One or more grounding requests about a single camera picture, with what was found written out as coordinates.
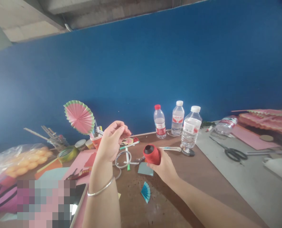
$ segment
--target white bottle cap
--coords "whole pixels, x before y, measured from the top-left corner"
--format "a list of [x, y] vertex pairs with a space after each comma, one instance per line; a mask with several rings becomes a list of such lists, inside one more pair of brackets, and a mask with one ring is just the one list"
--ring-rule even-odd
[[183, 105], [183, 101], [177, 101], [176, 105], [177, 106], [182, 106]]
[[200, 112], [201, 107], [200, 106], [192, 106], [191, 111], [192, 112]]

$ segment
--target phone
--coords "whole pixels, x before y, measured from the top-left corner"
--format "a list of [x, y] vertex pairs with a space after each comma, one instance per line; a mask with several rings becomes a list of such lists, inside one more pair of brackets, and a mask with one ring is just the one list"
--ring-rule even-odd
[[74, 226], [75, 220], [78, 216], [78, 212], [79, 212], [80, 207], [82, 205], [86, 191], [87, 191], [87, 185], [86, 184], [77, 185], [76, 188], [75, 188], [75, 197], [74, 197], [73, 208], [72, 208], [70, 228], [73, 228], [73, 226]]

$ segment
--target thread spool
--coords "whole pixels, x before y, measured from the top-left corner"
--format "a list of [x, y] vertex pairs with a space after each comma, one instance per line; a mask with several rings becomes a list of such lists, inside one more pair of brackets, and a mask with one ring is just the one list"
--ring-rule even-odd
[[154, 145], [147, 145], [143, 150], [143, 155], [145, 156], [148, 163], [160, 165], [161, 154]]

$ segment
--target bottle label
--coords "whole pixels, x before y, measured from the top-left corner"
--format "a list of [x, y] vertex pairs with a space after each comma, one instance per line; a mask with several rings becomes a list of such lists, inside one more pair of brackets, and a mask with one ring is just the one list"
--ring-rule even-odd
[[195, 126], [195, 125], [192, 125], [192, 124], [184, 121], [183, 130], [190, 133], [190, 134], [198, 133], [199, 128], [200, 128], [200, 126]]
[[183, 122], [183, 117], [184, 117], [184, 116], [172, 115], [172, 121], [173, 121], [174, 123], [182, 123], [182, 122]]
[[156, 132], [158, 135], [165, 135], [166, 134], [166, 128], [165, 128], [165, 122], [161, 124], [156, 124]]
[[231, 128], [233, 128], [234, 126], [236, 126], [237, 124], [237, 120], [233, 119], [233, 118], [223, 118], [220, 123], [226, 123], [229, 124], [231, 126]]

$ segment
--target plastic bag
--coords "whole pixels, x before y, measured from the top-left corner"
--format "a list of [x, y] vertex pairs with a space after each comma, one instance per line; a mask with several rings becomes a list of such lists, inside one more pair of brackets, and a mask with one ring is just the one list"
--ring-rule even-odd
[[44, 164], [53, 153], [44, 144], [26, 144], [0, 153], [0, 175], [13, 178]]

